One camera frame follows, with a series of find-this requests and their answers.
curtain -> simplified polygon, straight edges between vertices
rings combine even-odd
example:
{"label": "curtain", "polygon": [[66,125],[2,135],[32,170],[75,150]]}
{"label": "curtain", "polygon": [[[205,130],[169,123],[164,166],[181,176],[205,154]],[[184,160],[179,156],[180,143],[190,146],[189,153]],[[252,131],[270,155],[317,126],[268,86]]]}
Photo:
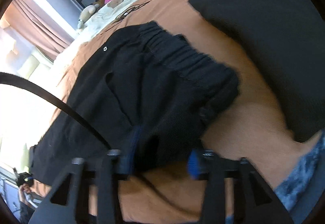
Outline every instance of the curtain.
{"label": "curtain", "polygon": [[3,18],[52,60],[73,41],[33,0],[13,0]]}

stuffed animal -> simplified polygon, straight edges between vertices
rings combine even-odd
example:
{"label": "stuffed animal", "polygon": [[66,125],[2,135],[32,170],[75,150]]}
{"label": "stuffed animal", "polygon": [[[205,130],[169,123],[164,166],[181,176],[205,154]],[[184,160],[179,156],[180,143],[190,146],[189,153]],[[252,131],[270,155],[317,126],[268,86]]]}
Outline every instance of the stuffed animal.
{"label": "stuffed animal", "polygon": [[99,4],[89,5],[80,13],[79,21],[78,21],[78,29],[79,30],[83,28],[83,25],[85,24],[85,22],[87,20],[89,20],[91,16],[94,15],[94,13],[96,12],[96,9],[98,9],[99,7],[100,7]]}

